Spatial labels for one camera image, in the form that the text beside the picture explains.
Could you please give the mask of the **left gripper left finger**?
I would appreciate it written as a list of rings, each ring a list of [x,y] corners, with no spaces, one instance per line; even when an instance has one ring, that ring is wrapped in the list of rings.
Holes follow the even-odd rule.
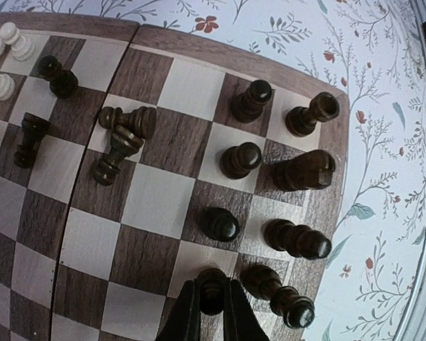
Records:
[[[197,279],[188,280],[156,340],[200,340],[200,321],[200,284]]]

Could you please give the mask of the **dark chess piece corner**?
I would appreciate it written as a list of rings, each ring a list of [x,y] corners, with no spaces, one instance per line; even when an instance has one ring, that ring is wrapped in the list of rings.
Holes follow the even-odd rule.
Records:
[[[313,150],[275,163],[273,183],[279,190],[321,190],[332,183],[336,170],[333,156],[324,150]]]

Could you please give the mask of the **dark chess piece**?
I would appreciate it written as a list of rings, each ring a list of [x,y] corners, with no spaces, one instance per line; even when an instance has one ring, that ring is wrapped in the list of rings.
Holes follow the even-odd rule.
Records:
[[[339,116],[339,102],[329,92],[320,92],[309,103],[308,107],[295,107],[285,117],[285,125],[295,136],[310,135],[317,122],[328,122]]]
[[[287,327],[306,328],[315,319],[313,301],[300,295],[294,287],[284,286],[279,275],[269,266],[250,266],[241,272],[240,279],[252,296],[270,302],[272,312],[281,316]]]
[[[332,250],[331,241],[323,233],[290,220],[271,220],[263,236],[269,247],[276,251],[286,251],[295,258],[324,259]]]

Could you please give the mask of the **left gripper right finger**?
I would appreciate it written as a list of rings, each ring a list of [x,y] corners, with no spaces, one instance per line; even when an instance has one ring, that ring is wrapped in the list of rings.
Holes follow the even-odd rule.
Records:
[[[228,341],[269,341],[236,279],[224,280],[223,335]]]

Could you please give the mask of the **wooden chess board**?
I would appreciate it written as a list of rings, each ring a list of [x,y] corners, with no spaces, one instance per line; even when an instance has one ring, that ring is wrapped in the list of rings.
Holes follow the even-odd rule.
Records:
[[[0,102],[0,340],[153,340],[184,282],[214,267],[238,276],[259,263],[285,285],[315,298],[326,266],[271,249],[274,219],[332,236],[343,195],[349,99],[337,88],[261,56],[213,40],[131,21],[54,13],[0,13],[35,44],[24,62],[10,51],[0,72],[16,89]],[[37,71],[55,56],[78,79],[57,98]],[[254,80],[271,100],[251,123],[237,121],[231,100]],[[333,94],[339,116],[299,137],[286,114]],[[99,111],[157,111],[155,133],[125,158],[112,185],[93,170],[110,151],[113,129]],[[13,163],[29,112],[51,125],[30,168]],[[262,163],[245,178],[220,168],[228,148],[252,142]],[[336,170],[321,190],[279,190],[275,163],[313,150]],[[238,220],[231,242],[200,229],[202,212],[221,207]]]

